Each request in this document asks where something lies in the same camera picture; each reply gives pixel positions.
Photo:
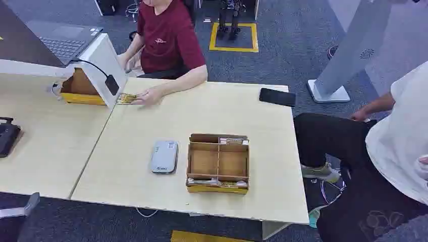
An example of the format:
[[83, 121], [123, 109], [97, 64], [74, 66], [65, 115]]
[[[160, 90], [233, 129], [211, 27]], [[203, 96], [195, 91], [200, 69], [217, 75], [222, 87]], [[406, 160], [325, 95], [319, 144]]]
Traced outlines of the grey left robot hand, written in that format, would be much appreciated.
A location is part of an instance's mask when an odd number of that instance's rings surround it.
[[24, 215], [29, 216], [40, 201], [40, 193], [36, 192], [30, 195], [27, 204], [24, 207]]

